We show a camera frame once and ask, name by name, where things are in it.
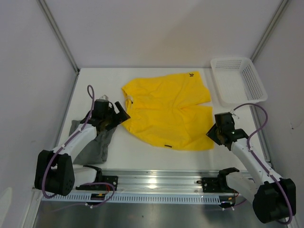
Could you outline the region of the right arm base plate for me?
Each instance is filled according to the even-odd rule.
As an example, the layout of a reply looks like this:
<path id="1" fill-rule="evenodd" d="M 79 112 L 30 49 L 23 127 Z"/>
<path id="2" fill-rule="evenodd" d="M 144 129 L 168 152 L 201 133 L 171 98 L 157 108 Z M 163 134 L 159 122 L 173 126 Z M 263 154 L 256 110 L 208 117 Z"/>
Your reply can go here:
<path id="1" fill-rule="evenodd" d="M 204 177 L 196 181 L 202 186 L 204 193 L 234 193 L 235 190 L 227 185 L 223 178 Z"/>

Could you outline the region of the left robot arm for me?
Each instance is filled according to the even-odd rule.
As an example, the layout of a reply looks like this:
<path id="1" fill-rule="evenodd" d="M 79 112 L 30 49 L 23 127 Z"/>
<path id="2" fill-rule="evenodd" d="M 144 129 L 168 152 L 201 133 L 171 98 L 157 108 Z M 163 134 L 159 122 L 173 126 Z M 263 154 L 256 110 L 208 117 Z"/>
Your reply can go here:
<path id="1" fill-rule="evenodd" d="M 120 102 L 97 99 L 84 119 L 72 121 L 68 139 L 38 155 L 34 186 L 50 199 L 66 196 L 87 184 L 98 190 L 103 185 L 101 170 L 108 146 L 118 125 L 130 119 Z"/>

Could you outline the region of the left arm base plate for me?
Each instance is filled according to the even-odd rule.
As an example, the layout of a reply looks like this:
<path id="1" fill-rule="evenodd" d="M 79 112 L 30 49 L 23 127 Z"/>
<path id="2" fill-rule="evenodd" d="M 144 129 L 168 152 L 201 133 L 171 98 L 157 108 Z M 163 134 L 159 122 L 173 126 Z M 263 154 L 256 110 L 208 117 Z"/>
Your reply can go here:
<path id="1" fill-rule="evenodd" d="M 102 175 L 99 177 L 96 177 L 96 179 L 93 181 L 93 183 L 100 183 L 104 182 L 107 184 L 112 184 L 114 186 L 114 190 L 117 190 L 118 185 L 118 176 L 109 176 L 109 175 Z M 94 184 L 94 185 L 80 185 L 79 187 L 76 187 L 76 190 L 98 190 L 98 191 L 112 191 L 112 187 L 109 185 L 104 184 Z"/>

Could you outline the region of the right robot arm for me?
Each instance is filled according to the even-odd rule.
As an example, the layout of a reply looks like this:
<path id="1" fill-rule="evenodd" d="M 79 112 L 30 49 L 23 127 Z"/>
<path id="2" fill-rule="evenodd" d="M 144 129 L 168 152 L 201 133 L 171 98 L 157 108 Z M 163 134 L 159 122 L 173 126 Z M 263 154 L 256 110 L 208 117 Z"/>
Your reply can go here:
<path id="1" fill-rule="evenodd" d="M 216 114 L 207 136 L 237 156 L 252 178 L 245 178 L 236 168 L 224 169 L 219 172 L 217 187 L 224 192 L 233 189 L 240 193 L 262 223 L 285 218 L 291 221 L 296 214 L 295 183 L 284 179 L 256 154 L 246 132 L 235 128 L 232 114 Z"/>

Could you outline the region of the yellow shorts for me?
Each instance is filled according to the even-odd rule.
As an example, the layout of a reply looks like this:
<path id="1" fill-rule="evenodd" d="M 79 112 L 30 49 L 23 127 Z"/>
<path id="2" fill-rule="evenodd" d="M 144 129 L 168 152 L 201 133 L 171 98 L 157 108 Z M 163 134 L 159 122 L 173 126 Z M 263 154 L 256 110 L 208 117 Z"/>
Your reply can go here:
<path id="1" fill-rule="evenodd" d="M 181 151 L 214 148 L 206 135 L 213 125 L 211 95 L 200 72 L 136 78 L 122 92 L 130 116 L 123 126 L 138 139 Z"/>

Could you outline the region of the grey shorts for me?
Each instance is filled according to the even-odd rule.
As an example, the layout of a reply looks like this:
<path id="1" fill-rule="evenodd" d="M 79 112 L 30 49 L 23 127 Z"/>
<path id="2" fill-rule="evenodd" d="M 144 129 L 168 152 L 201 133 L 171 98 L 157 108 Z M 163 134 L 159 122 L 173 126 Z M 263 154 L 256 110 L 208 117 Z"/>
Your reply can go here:
<path id="1" fill-rule="evenodd" d="M 68 144 L 73 164 L 93 165 L 107 161 L 108 146 L 112 140 L 115 128 L 102 130 L 93 138 L 95 129 L 88 128 Z"/>

